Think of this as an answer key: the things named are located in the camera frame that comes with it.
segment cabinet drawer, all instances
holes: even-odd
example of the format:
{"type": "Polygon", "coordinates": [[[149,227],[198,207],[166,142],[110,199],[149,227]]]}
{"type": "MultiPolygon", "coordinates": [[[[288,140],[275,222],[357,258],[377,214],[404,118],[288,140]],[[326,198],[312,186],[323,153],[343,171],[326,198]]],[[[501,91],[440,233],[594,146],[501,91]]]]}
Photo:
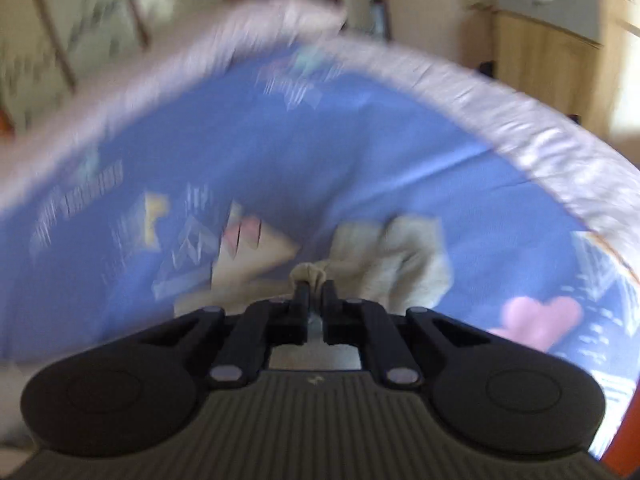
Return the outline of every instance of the cabinet drawer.
{"type": "Polygon", "coordinates": [[[600,43],[600,0],[498,0],[498,8],[600,43]]]}

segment yellow pattern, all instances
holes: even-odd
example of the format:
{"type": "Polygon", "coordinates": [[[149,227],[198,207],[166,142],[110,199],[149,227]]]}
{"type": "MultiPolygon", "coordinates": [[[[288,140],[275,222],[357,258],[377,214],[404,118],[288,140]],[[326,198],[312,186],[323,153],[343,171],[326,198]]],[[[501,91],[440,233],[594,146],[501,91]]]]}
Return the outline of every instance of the yellow pattern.
{"type": "Polygon", "coordinates": [[[165,195],[145,193],[145,248],[160,250],[160,241],[156,235],[156,222],[167,216],[171,209],[169,199],[165,195]]]}

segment wooden furniture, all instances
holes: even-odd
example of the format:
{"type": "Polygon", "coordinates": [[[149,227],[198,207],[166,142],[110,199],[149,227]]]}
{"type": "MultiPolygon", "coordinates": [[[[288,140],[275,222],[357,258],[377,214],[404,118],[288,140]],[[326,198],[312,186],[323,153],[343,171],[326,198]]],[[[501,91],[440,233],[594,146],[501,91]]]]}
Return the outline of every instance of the wooden furniture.
{"type": "Polygon", "coordinates": [[[498,0],[497,78],[606,138],[628,0],[498,0]]]}
{"type": "Polygon", "coordinates": [[[7,114],[0,109],[0,139],[14,136],[14,127],[7,114]]]}

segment drawer handle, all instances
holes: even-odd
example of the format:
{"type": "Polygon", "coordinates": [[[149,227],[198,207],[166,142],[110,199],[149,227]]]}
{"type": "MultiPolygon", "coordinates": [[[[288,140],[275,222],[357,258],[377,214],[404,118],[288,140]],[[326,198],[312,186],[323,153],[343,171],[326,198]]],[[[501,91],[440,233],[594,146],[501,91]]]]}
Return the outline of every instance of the drawer handle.
{"type": "Polygon", "coordinates": [[[543,5],[549,5],[552,4],[554,2],[554,0],[533,0],[533,4],[536,7],[541,7],[543,5]]]}

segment orange edge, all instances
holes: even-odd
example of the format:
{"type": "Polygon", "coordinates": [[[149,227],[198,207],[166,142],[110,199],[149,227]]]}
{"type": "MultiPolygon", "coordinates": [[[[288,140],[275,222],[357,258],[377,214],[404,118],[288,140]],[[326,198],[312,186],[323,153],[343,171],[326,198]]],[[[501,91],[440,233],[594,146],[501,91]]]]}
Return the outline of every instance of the orange edge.
{"type": "Polygon", "coordinates": [[[609,243],[603,237],[601,237],[599,234],[597,234],[594,231],[591,231],[591,233],[598,239],[598,241],[601,244],[603,244],[609,250],[610,254],[616,257],[616,259],[618,260],[618,263],[623,267],[625,267],[626,271],[629,273],[629,275],[631,275],[631,277],[636,282],[636,285],[640,285],[640,279],[638,278],[638,275],[634,272],[631,266],[629,266],[626,263],[625,259],[622,256],[620,256],[620,254],[618,254],[618,252],[613,247],[611,247],[611,245],[609,245],[609,243]]]}
{"type": "Polygon", "coordinates": [[[602,461],[622,477],[640,468],[640,388],[602,461]]]}

